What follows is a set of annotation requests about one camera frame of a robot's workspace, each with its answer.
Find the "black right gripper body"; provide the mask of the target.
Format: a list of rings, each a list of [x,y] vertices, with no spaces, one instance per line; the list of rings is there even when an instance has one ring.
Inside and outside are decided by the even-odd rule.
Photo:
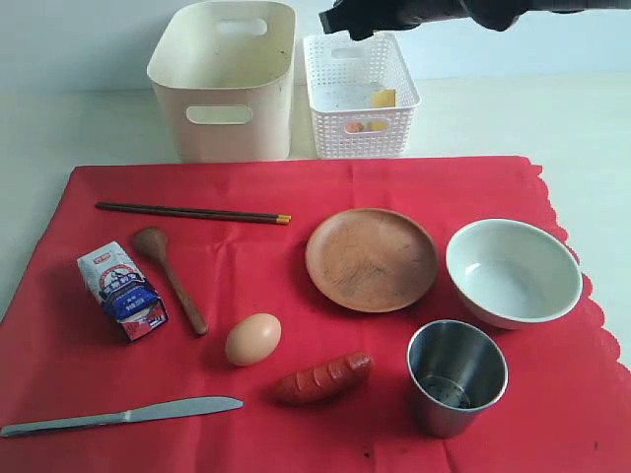
[[[373,32],[409,31],[426,23],[468,18],[470,11],[458,0],[379,1],[370,15]]]

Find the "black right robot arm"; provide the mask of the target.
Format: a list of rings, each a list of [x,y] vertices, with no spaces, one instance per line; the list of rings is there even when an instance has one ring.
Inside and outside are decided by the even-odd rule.
[[[325,34],[347,31],[361,41],[381,31],[409,31],[425,23],[472,19],[503,32],[527,12],[575,14],[586,10],[628,10],[628,0],[385,0],[336,1],[318,14]]]

